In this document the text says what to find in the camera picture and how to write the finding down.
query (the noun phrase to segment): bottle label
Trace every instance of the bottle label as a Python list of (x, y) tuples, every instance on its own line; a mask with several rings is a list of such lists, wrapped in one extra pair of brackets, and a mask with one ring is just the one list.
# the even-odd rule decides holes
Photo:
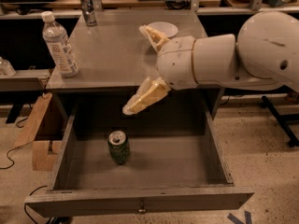
[(63, 77), (75, 75), (78, 67), (67, 34), (61, 36), (57, 41), (47, 41), (47, 46), (61, 75)]

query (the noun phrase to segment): green soda can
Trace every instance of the green soda can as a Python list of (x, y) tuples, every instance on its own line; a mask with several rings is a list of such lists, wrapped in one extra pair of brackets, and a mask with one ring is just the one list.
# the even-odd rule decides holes
[(108, 138), (108, 146), (112, 160), (119, 165), (128, 161), (130, 156), (130, 144), (127, 135), (123, 131), (115, 131)]

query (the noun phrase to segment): white bowl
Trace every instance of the white bowl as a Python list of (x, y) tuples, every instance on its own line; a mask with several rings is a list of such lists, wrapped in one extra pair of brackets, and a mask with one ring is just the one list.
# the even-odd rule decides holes
[(148, 26), (164, 33), (168, 38), (174, 37), (178, 33), (177, 26), (168, 22), (157, 21)]

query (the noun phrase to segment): silver can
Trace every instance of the silver can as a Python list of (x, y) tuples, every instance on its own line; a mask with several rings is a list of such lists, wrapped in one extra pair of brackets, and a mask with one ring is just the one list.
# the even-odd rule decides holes
[(93, 0), (80, 0), (81, 8), (86, 25), (96, 25), (95, 12), (93, 7)]
[(117, 164), (124, 164), (130, 156), (130, 144), (123, 131), (115, 131), (108, 137), (108, 146), (112, 160)]

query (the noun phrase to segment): black metal stand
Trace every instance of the black metal stand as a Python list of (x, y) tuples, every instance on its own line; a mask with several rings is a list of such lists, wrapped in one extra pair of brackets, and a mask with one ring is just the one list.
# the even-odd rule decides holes
[(299, 147), (299, 140), (297, 136), (293, 133), (293, 131), (290, 129), (287, 123), (287, 122), (299, 121), (299, 114), (280, 115), (266, 96), (263, 96), (262, 99), (263, 99), (263, 104), (269, 108), (272, 115), (277, 119), (280, 127), (290, 137), (291, 140), (289, 141), (289, 146)]

